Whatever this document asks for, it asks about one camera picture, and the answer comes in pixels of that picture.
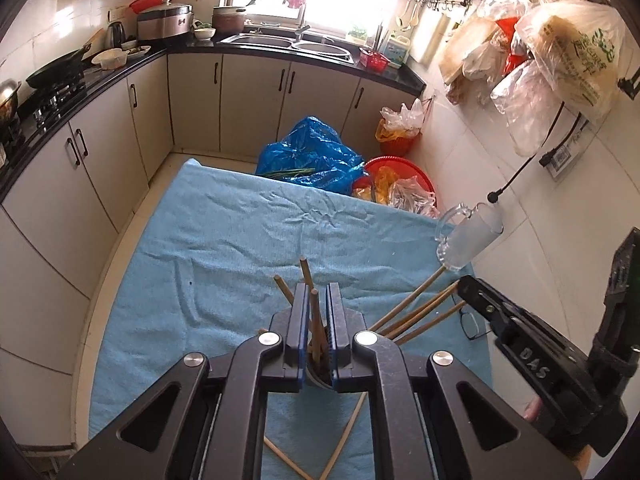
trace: rice cooker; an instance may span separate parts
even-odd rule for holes
[[[180,36],[190,30],[193,14],[191,6],[162,0],[155,7],[138,15],[138,41],[164,40]]]

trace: glass mug handle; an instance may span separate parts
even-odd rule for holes
[[[438,224],[436,225],[435,239],[437,242],[443,242],[444,240],[447,239],[446,236],[442,235],[442,229],[444,225],[447,222],[449,222],[449,220],[451,220],[455,215],[459,215],[459,214],[469,218],[473,214],[473,210],[469,209],[463,203],[460,203],[457,206],[449,209],[446,213],[444,213],[444,215],[440,217],[440,219],[438,220]]]

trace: cabinet door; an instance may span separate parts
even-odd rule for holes
[[[79,155],[100,201],[121,231],[148,190],[127,82],[120,81],[69,121]]]
[[[72,374],[89,300],[60,276],[0,210],[0,346]]]
[[[118,236],[65,125],[38,152],[2,202],[31,245],[90,298]]]
[[[169,117],[166,56],[127,76],[129,99],[147,181],[174,145]]]
[[[0,416],[18,444],[71,444],[72,382],[71,375],[0,350]]]
[[[169,99],[175,146],[220,151],[222,55],[171,54]]]
[[[340,132],[360,78],[319,66],[291,63],[278,140],[309,115]]]
[[[380,156],[376,129],[387,106],[399,111],[402,103],[411,108],[415,97],[401,90],[361,79],[351,103],[351,109],[342,129],[342,142],[362,155],[365,160]]]
[[[225,54],[220,99],[220,151],[258,157],[275,142],[289,61]]]

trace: glass mug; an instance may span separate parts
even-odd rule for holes
[[[464,215],[462,222],[453,228],[449,236],[442,234],[442,228],[455,215]],[[504,231],[502,216],[493,206],[479,202],[469,209],[459,204],[449,209],[438,220],[436,241],[440,242],[436,254],[440,263],[448,270],[458,271],[473,260]]]

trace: kitchen sink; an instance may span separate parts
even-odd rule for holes
[[[339,46],[314,43],[313,41],[298,41],[280,36],[268,36],[266,34],[236,34],[231,38],[221,40],[220,43],[236,45],[272,46],[283,50],[299,50],[316,56],[329,57],[353,64],[353,57],[348,50]]]
[[[222,43],[280,46],[282,48],[290,48],[293,42],[286,38],[279,38],[277,36],[265,36],[263,34],[238,34],[238,36],[233,36],[228,38],[228,40],[222,40]]]

